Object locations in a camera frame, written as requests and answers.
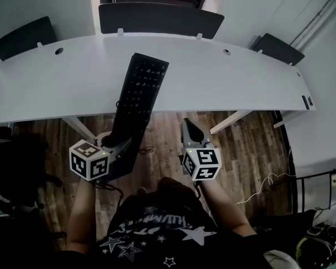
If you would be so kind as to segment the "black metal bed frame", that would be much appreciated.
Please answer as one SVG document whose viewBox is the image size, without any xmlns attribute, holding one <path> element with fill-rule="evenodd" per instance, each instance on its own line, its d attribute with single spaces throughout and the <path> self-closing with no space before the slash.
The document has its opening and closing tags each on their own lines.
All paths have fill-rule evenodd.
<svg viewBox="0 0 336 269">
<path fill-rule="evenodd" d="M 316 208 L 326 210 L 336 206 L 336 169 L 320 174 L 298 177 L 294 212 Z"/>
</svg>

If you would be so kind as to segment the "black and green headset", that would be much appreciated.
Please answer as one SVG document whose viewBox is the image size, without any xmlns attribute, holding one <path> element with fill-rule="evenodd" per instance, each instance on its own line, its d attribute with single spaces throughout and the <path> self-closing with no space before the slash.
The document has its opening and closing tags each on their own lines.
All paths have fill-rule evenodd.
<svg viewBox="0 0 336 269">
<path fill-rule="evenodd" d="M 295 260 L 301 269 L 327 269 L 336 263 L 336 241 L 305 236 L 296 245 Z"/>
</svg>

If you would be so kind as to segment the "black keyboard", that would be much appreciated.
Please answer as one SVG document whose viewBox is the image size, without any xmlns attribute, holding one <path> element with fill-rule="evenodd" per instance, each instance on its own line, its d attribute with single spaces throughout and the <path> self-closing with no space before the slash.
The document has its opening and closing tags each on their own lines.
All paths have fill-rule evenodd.
<svg viewBox="0 0 336 269">
<path fill-rule="evenodd" d="M 150 121 L 153 106 L 169 62 L 134 53 L 123 83 L 111 133 L 118 141 L 131 137 L 132 143 L 120 159 L 121 175 L 132 172 L 140 145 Z"/>
</svg>

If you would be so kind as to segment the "black office chair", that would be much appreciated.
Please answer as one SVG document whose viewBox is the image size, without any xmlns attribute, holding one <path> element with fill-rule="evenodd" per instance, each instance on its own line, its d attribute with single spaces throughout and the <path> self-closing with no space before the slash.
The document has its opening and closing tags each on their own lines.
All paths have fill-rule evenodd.
<svg viewBox="0 0 336 269">
<path fill-rule="evenodd" d="M 40 189 L 63 185 L 45 171 L 48 148 L 39 134 L 13 134 L 10 128 L 0 127 L 0 245 L 8 241 L 20 249 L 49 253 L 66 235 L 50 231 L 43 216 Z"/>
</svg>

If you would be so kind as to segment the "black star-print shirt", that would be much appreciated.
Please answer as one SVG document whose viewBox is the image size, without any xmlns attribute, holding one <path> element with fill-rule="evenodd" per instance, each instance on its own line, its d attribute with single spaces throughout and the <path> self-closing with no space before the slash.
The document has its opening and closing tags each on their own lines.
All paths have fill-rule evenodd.
<svg viewBox="0 0 336 269">
<path fill-rule="evenodd" d="M 171 179 L 128 197 L 91 254 L 107 269 L 269 269 L 261 252 L 216 225 L 195 193 Z"/>
</svg>

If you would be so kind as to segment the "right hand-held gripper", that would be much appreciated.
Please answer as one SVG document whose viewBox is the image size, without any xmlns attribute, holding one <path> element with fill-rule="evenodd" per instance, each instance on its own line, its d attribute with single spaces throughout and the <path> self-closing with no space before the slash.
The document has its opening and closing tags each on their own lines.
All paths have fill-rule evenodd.
<svg viewBox="0 0 336 269">
<path fill-rule="evenodd" d="M 184 118 L 181 123 L 184 174 L 192 181 L 214 180 L 222 167 L 221 151 L 213 147 L 210 135 L 199 123 Z"/>
</svg>

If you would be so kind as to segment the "wide dark desk divider panel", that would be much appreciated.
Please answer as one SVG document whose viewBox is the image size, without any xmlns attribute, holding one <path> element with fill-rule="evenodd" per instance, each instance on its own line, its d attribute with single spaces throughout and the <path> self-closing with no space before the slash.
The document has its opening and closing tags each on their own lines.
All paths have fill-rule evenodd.
<svg viewBox="0 0 336 269">
<path fill-rule="evenodd" d="M 102 34 L 157 33 L 213 39 L 225 17 L 221 14 L 173 4 L 122 2 L 99 5 Z"/>
</svg>

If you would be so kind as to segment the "white desk leg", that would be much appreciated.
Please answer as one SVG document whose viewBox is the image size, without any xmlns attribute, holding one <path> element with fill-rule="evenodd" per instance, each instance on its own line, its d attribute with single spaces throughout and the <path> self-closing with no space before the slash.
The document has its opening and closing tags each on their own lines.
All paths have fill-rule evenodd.
<svg viewBox="0 0 336 269">
<path fill-rule="evenodd" d="M 210 134 L 214 135 L 223 129 L 227 128 L 228 126 L 234 124 L 241 118 L 245 117 L 246 115 L 250 114 L 251 110 L 238 110 L 235 113 L 233 113 L 231 116 L 228 118 L 224 119 L 222 122 L 214 126 L 213 128 L 210 129 Z"/>
<path fill-rule="evenodd" d="M 293 119 L 296 118 L 297 114 L 298 114 L 298 112 L 288 112 L 288 113 L 282 114 L 281 121 L 275 123 L 273 125 L 273 128 L 279 128 L 279 127 L 285 125 L 286 123 L 292 121 Z"/>
<path fill-rule="evenodd" d="M 86 126 L 75 116 L 73 117 L 62 117 L 71 128 L 73 128 L 77 133 L 79 133 L 85 140 L 94 141 L 95 136 L 92 132 L 86 128 Z"/>
</svg>

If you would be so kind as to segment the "person's right forearm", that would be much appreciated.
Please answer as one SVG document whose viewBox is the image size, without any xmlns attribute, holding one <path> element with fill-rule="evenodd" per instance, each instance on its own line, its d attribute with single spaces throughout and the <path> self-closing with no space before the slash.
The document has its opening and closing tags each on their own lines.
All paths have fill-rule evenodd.
<svg viewBox="0 0 336 269">
<path fill-rule="evenodd" d="M 202 181 L 200 188 L 217 225 L 243 237 L 256 235 L 243 211 L 216 179 Z"/>
</svg>

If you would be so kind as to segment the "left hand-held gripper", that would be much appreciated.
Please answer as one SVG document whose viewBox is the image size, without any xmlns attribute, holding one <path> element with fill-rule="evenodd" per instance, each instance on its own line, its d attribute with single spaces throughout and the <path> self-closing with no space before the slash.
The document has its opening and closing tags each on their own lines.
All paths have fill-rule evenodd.
<svg viewBox="0 0 336 269">
<path fill-rule="evenodd" d="M 80 140 L 69 148 L 70 170 L 86 181 L 119 177 L 120 159 L 128 151 L 132 138 L 119 142 L 111 132 L 103 132 L 96 136 L 96 143 Z"/>
</svg>

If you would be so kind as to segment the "person's left forearm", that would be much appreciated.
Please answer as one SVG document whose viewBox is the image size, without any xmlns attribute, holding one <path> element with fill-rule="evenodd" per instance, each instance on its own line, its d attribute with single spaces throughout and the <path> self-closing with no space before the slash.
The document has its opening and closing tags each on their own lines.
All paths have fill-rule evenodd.
<svg viewBox="0 0 336 269">
<path fill-rule="evenodd" d="M 67 226 L 67 251 L 87 254 L 96 243 L 96 188 L 81 179 Z"/>
</svg>

